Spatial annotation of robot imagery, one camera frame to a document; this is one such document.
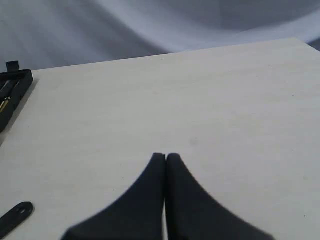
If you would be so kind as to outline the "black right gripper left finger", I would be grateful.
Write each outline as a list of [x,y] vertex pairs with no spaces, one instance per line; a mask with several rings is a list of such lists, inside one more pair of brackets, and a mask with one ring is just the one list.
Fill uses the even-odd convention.
[[64,240],[161,240],[166,158],[154,153],[135,183],[110,206],[70,227]]

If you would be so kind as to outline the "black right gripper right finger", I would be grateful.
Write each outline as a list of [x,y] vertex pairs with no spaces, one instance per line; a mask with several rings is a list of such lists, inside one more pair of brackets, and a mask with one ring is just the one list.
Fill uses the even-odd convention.
[[166,159],[165,210],[170,240],[273,239],[213,199],[177,153]]

